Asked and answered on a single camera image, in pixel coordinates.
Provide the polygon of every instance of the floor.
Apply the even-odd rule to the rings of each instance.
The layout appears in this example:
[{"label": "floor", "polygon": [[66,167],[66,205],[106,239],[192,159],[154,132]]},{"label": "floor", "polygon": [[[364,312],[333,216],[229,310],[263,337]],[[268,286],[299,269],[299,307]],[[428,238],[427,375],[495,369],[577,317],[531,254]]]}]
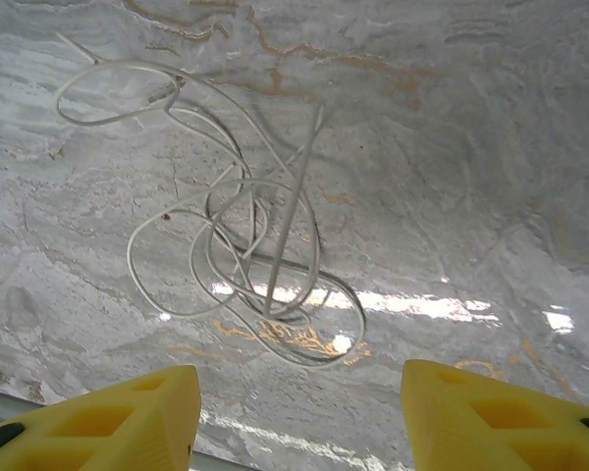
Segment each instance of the floor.
[{"label": "floor", "polygon": [[[53,93],[86,62],[56,30],[200,74],[285,153],[309,99],[325,100],[305,188],[323,269],[366,311],[355,356],[294,369],[225,313],[191,322],[146,303],[128,236],[225,164],[156,118],[61,122]],[[146,84],[110,76],[66,106],[93,116]],[[225,116],[253,166],[270,167]],[[204,305],[186,222],[169,223],[139,254],[145,280]],[[340,350],[353,315],[326,310],[282,342]],[[408,358],[589,405],[589,2],[0,0],[0,391],[52,403],[192,363],[199,450],[260,469],[402,471]]]}]

